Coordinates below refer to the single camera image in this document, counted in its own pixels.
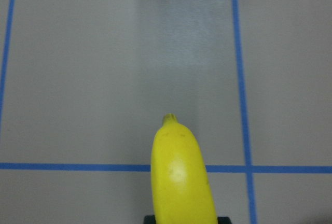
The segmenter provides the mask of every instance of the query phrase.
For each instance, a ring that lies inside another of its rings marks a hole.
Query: toy banana
[[[174,114],[163,118],[151,154],[157,224],[217,224],[208,175],[192,132]]]

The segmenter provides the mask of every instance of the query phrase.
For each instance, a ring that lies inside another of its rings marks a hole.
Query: yellow object
[[[192,132],[164,116],[151,155],[151,184],[157,224],[217,224],[208,175]]]

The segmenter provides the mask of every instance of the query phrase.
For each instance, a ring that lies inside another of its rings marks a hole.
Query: black object
[[[156,224],[156,219],[154,215],[146,215],[144,217],[143,224]],[[229,217],[226,216],[219,216],[218,217],[218,224],[232,224]]]

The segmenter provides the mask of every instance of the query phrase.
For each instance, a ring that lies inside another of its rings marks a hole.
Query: yellow banana
[[[208,175],[192,132],[164,116],[151,154],[151,185],[157,224],[217,224]]]

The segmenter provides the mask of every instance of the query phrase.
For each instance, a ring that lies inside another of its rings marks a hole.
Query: horizontal blue line
[[[0,163],[0,170],[149,172],[149,164]],[[332,174],[332,166],[207,165],[209,173]]]

